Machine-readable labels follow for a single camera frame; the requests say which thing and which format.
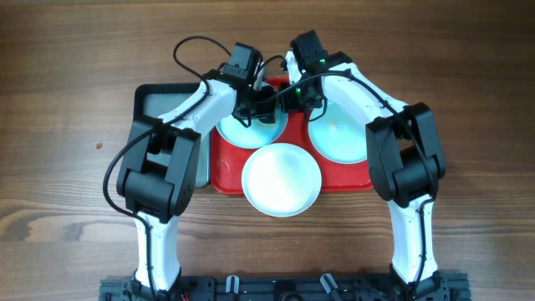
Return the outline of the light blue plate top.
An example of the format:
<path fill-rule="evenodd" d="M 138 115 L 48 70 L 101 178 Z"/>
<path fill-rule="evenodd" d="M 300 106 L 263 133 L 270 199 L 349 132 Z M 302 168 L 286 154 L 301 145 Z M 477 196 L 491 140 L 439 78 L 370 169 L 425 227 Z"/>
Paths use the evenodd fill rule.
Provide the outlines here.
<path fill-rule="evenodd" d="M 231 145 L 243 149 L 258 149 L 273 143 L 284 132 L 288 123 L 288 114 L 283 113 L 280 104 L 276 100 L 274 101 L 276 121 L 274 125 L 266 126 L 257 120 L 253 120 L 251 124 L 240 124 L 232 117 L 231 112 L 229 116 L 216 124 L 218 134 Z"/>

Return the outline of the white plate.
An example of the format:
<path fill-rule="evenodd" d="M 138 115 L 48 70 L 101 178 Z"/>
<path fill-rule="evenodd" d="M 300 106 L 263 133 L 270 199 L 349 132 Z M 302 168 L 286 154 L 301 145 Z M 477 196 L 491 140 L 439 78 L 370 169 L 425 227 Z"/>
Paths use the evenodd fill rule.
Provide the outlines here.
<path fill-rule="evenodd" d="M 317 161 L 289 143 L 266 145 L 247 159 L 241 176 L 250 204 L 272 217 L 296 216 L 311 207 L 322 187 Z"/>

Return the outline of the green yellow sponge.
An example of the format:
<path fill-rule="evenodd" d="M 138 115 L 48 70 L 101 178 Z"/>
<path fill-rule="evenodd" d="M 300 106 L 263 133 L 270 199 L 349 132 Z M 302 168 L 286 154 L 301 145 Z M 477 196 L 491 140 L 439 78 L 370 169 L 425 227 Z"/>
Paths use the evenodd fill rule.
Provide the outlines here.
<path fill-rule="evenodd" d="M 258 119 L 257 121 L 266 126 L 271 126 L 276 123 L 275 119 L 270 119 L 270 118 L 261 118 L 261 119 Z"/>

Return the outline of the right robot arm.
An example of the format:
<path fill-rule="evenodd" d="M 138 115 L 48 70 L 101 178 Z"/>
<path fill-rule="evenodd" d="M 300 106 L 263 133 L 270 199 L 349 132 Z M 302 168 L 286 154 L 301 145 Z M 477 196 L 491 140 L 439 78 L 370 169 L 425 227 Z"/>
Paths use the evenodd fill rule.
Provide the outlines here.
<path fill-rule="evenodd" d="M 395 283 L 406 300 L 437 290 L 431 221 L 446 163 L 431 109 L 387 95 L 347 54 L 329 54 L 315 31 L 291 41 L 283 67 L 290 85 L 282 99 L 300 107 L 331 100 L 364 127 L 369 178 L 390 210 Z"/>

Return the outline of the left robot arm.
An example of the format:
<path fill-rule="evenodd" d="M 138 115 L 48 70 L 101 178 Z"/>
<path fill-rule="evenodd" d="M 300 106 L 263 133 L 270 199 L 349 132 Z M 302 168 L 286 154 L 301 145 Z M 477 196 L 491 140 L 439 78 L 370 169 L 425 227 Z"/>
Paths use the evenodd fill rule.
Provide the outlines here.
<path fill-rule="evenodd" d="M 143 84 L 135 91 L 128 142 L 103 180 L 109 199 L 111 173 L 119 171 L 121 213 L 137 227 L 139 265 L 125 291 L 130 300 L 181 297 L 176 232 L 195 189 L 201 142 L 227 117 L 248 128 L 274 114 L 274 90 L 263 82 L 261 53 L 236 43 L 228 55 L 228 62 L 200 75 L 197 84 Z"/>

